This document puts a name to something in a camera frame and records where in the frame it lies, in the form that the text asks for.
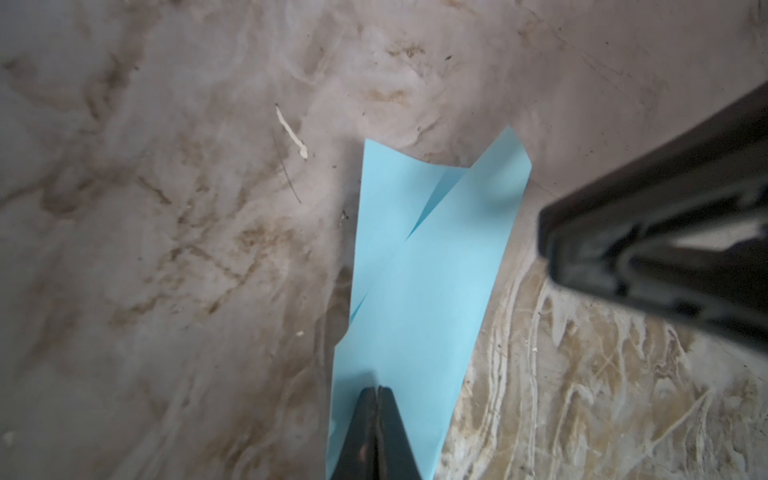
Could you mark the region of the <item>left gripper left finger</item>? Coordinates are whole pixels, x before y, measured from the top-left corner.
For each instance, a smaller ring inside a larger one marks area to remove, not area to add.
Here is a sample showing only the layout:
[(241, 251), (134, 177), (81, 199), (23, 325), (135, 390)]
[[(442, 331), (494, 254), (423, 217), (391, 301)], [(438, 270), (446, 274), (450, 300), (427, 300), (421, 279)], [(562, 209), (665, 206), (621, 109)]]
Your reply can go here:
[(356, 402), (332, 480), (379, 478), (378, 397), (373, 387), (364, 388)]

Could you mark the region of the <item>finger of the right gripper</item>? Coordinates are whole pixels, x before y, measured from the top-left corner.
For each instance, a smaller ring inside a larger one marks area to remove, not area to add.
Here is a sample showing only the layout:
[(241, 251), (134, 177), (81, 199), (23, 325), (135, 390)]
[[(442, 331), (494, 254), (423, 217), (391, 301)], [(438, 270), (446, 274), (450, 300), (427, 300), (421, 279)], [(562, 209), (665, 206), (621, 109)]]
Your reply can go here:
[(537, 249), (558, 285), (755, 351), (767, 347), (767, 235), (722, 251), (677, 239), (767, 223), (767, 89), (548, 205)]

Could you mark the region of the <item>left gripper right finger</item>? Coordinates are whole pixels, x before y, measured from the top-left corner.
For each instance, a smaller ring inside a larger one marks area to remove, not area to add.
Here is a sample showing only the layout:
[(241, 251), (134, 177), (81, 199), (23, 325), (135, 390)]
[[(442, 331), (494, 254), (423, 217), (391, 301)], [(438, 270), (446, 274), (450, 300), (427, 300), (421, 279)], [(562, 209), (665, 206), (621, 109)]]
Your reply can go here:
[(393, 390), (378, 389), (377, 479), (421, 480)]

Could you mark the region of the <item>light blue paper sheet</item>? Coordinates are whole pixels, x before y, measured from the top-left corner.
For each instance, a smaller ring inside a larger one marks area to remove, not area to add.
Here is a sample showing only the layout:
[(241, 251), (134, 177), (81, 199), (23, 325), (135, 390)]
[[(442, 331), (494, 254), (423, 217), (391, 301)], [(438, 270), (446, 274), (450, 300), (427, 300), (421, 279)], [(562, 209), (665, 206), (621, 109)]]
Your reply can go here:
[(361, 391), (382, 386), (394, 393), (421, 476), (434, 476), (531, 170), (511, 129), (468, 168), (365, 142), (328, 468)]

